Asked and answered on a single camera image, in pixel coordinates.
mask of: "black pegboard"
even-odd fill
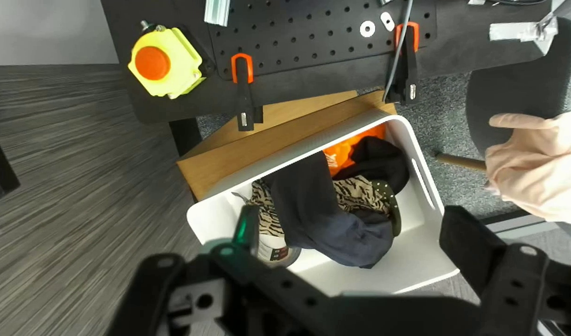
[[[232,53],[252,53],[256,74],[370,57],[394,50],[394,33],[381,22],[389,10],[396,24],[407,1],[392,0],[232,0],[230,25],[213,25],[211,40],[217,68],[230,78]],[[413,20],[420,22],[422,46],[437,37],[433,0],[417,0]],[[361,24],[372,20],[375,33],[361,35]]]

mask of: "orange clip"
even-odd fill
[[[400,44],[402,27],[403,27],[403,24],[396,25],[396,48]],[[418,52],[418,48],[420,48],[420,24],[411,20],[409,27],[415,29],[415,48],[413,50]]]
[[[254,65],[252,65],[252,55],[247,52],[237,52],[232,55],[232,81],[237,83],[237,59],[243,57],[247,61],[247,70],[249,70],[249,83],[254,81]]]

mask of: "leopard print fabric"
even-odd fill
[[[385,188],[377,182],[368,180],[364,175],[349,178],[334,178],[336,197],[344,210],[351,212],[357,208],[372,208],[390,216],[392,203]],[[280,218],[277,214],[273,197],[262,180],[252,182],[250,205],[260,206],[260,233],[284,236]]]

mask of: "wooden board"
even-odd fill
[[[265,104],[264,106],[265,121],[254,124],[254,130],[249,130],[249,132],[237,130],[237,121],[234,117],[224,126],[221,126],[211,136],[208,136],[193,150],[189,150],[187,156],[198,154],[198,152],[208,150],[211,147],[226,145],[226,143],[236,141],[239,137],[247,137],[247,136],[264,132],[264,130],[273,128],[277,124],[282,124],[286,121],[314,113],[321,108],[338,104],[338,102],[353,98],[353,96],[359,96],[359,93],[357,91],[342,91],[342,93],[333,93],[333,94],[320,94],[320,96],[310,96],[310,98],[286,100],[286,102],[278,102],[278,104]]]
[[[237,136],[224,126],[226,134],[232,136],[230,139],[213,137],[213,143],[202,143],[202,147],[196,147],[194,152],[181,158],[178,165],[189,180],[194,195],[202,199],[208,195],[211,186],[224,177],[250,167],[267,156],[278,154],[292,145],[301,145],[312,136],[331,132],[364,111],[374,111],[379,108],[387,113],[396,113],[394,104],[383,102],[383,91],[374,91],[346,100],[342,100],[344,94],[333,98],[340,102],[329,104],[329,98],[320,98],[316,102],[316,109],[310,109],[314,102],[305,98],[301,106],[308,108],[299,111],[299,117],[282,115],[284,122],[269,124],[254,134]]]

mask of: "orange cloth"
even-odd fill
[[[323,149],[325,156],[327,156],[327,162],[329,162],[329,171],[331,175],[338,175],[340,169],[346,169],[349,165],[355,164],[355,160],[351,158],[353,154],[353,149],[355,145],[362,139],[362,137],[368,137],[368,136],[374,136],[374,137],[381,137],[385,139],[385,134],[387,134],[387,128],[385,124],[377,124],[374,128],[368,128],[357,136],[351,136],[336,145],[331,145],[327,149]]]
[[[514,128],[487,149],[487,175],[502,199],[549,221],[571,223],[571,111],[556,119],[499,113],[491,126]]]

